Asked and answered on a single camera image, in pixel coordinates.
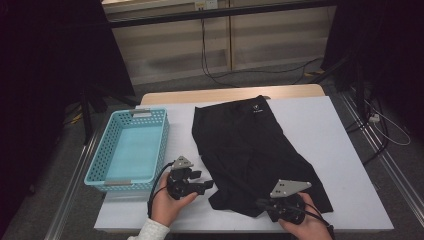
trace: electrical outlet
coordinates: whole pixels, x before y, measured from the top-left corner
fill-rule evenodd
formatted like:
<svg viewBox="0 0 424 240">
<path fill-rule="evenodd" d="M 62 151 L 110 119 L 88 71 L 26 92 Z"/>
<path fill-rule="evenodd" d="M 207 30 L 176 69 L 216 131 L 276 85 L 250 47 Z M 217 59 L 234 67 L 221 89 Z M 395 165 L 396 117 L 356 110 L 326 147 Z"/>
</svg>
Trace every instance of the electrical outlet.
<svg viewBox="0 0 424 240">
<path fill-rule="evenodd" d="M 206 10 L 206 4 L 204 0 L 196 0 L 194 1 L 194 10 L 202 11 Z"/>
<path fill-rule="evenodd" d="M 205 1 L 205 9 L 218 9 L 218 0 L 206 0 Z"/>
<path fill-rule="evenodd" d="M 372 114 L 369 121 L 375 123 L 380 122 L 380 115 L 378 115 L 377 113 Z"/>
</svg>

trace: basket handle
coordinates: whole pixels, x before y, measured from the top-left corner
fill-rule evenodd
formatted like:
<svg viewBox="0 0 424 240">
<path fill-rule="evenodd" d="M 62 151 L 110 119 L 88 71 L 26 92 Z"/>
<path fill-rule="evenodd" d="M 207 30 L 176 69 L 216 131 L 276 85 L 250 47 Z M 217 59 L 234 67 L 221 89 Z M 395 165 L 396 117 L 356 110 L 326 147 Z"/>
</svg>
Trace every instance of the basket handle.
<svg viewBox="0 0 424 240">
<path fill-rule="evenodd" d="M 140 114 L 137 117 L 151 117 L 152 111 L 150 108 L 141 108 L 141 109 L 131 109 L 128 112 L 134 117 L 134 114 Z"/>
<path fill-rule="evenodd" d="M 120 180 L 120 181 L 105 181 L 105 186 L 129 186 L 132 185 L 131 180 Z"/>
</svg>

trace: teal basket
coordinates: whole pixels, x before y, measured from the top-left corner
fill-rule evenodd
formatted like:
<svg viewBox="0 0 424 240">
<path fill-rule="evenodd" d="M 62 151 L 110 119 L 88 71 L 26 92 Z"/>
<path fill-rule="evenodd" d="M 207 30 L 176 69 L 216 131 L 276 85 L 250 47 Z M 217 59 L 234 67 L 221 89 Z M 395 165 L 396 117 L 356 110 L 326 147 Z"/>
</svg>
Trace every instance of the teal basket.
<svg viewBox="0 0 424 240">
<path fill-rule="evenodd" d="M 112 113 L 84 183 L 100 191 L 151 190 L 163 167 L 166 109 Z"/>
</svg>

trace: metal bracket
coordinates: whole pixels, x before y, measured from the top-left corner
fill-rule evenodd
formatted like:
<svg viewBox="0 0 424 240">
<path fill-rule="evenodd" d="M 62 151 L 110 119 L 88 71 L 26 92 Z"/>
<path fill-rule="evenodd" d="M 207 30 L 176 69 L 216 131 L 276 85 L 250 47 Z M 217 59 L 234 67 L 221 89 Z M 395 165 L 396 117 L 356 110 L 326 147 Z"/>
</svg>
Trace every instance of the metal bracket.
<svg viewBox="0 0 424 240">
<path fill-rule="evenodd" d="M 174 164 L 172 164 L 171 169 L 178 170 L 183 168 L 190 168 L 193 166 L 194 164 L 192 164 L 187 158 L 180 156 L 177 160 L 174 161 Z"/>
<path fill-rule="evenodd" d="M 298 182 L 280 179 L 269 195 L 271 198 L 288 197 L 310 187 L 312 187 L 310 182 Z"/>
</svg>

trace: table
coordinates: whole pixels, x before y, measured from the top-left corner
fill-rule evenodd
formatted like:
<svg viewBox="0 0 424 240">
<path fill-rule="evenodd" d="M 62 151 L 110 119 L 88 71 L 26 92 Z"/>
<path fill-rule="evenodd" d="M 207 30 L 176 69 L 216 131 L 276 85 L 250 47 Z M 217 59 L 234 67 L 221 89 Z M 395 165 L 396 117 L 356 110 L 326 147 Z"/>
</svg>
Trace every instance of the table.
<svg viewBox="0 0 424 240">
<path fill-rule="evenodd" d="M 165 162 L 184 152 L 196 170 L 201 170 L 202 176 L 210 179 L 190 134 L 190 111 L 194 106 L 214 104 L 211 101 L 240 100 L 257 95 L 271 98 L 269 105 L 287 138 L 314 166 L 334 208 L 334 212 L 324 214 L 324 218 L 335 225 L 336 231 L 376 232 L 393 229 L 331 101 L 318 85 L 151 93 L 143 98 L 140 107 L 164 106 L 168 109 L 170 129 L 173 130 L 170 130 L 168 137 Z M 271 223 L 266 213 L 250 218 L 231 211 L 212 210 L 206 198 L 216 191 L 214 188 L 183 209 L 171 226 L 173 232 L 282 231 L 278 224 Z M 109 192 L 94 227 L 107 232 L 138 232 L 147 218 L 147 198 L 148 193 Z"/>
</svg>

